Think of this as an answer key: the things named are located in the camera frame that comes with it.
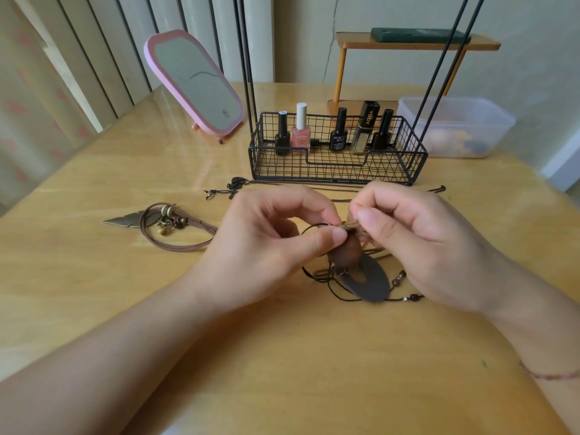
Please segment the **pink nail polish bottle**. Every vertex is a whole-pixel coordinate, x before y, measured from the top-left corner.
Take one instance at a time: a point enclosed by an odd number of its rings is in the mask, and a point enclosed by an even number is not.
[[[306,125],[306,103],[296,104],[296,126],[292,128],[292,140],[290,146],[293,148],[310,149],[310,127]]]

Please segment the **person's left hand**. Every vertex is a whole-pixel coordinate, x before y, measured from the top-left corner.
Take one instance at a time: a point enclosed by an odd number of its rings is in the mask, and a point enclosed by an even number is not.
[[[256,302],[308,260],[342,244],[346,231],[321,227],[300,235],[297,217],[307,223],[341,224],[334,204],[305,186],[239,192],[217,234],[182,281],[220,310]]]

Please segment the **small wooden stand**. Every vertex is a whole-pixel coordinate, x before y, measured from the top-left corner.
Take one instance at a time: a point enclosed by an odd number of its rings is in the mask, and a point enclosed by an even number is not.
[[[501,43],[487,38],[482,35],[471,35],[471,41],[466,44],[463,48],[461,54],[459,55],[459,60],[457,65],[451,74],[449,82],[447,83],[444,95],[449,92],[449,88],[455,79],[455,75],[459,70],[461,62],[468,51],[496,51],[502,45]],[[346,61],[346,50],[347,49],[365,49],[365,50],[443,50],[445,44],[432,44],[432,43],[379,43],[375,41],[371,34],[366,32],[337,32],[335,35],[338,46],[340,47],[340,56],[338,59],[338,72],[337,72],[337,84],[334,88],[334,98],[328,101],[328,112],[332,115],[337,114],[339,107],[346,107],[348,109],[357,109],[357,103],[360,103],[358,109],[361,108],[363,101],[341,101],[340,100],[340,88],[342,87],[342,76],[344,74],[344,62]],[[459,49],[459,44],[452,44],[449,46],[449,50]],[[392,103],[382,103],[381,107],[388,106],[390,108],[397,108]]]

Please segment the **person's left thumb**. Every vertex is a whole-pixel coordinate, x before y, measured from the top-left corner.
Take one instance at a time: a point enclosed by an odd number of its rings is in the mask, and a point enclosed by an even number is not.
[[[285,249],[293,267],[300,267],[317,256],[330,252],[346,241],[347,233],[341,227],[324,226],[304,235],[288,238]]]

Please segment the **metal leaf pendant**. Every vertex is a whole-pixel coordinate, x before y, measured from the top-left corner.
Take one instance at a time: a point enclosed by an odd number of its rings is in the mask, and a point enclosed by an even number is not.
[[[365,281],[357,282],[351,275],[344,272],[337,275],[349,291],[362,300],[367,302],[381,302],[388,298],[390,284],[388,283],[387,273],[381,265],[371,256],[364,253],[360,260],[359,266],[364,272]]]
[[[106,224],[112,224],[113,226],[139,227],[139,220],[141,219],[141,214],[143,212],[144,211],[133,212],[125,216],[111,218],[110,220],[105,220],[103,222]],[[152,224],[155,224],[159,218],[161,218],[161,211],[159,209],[151,209],[149,214],[147,214],[145,226],[148,227]]]

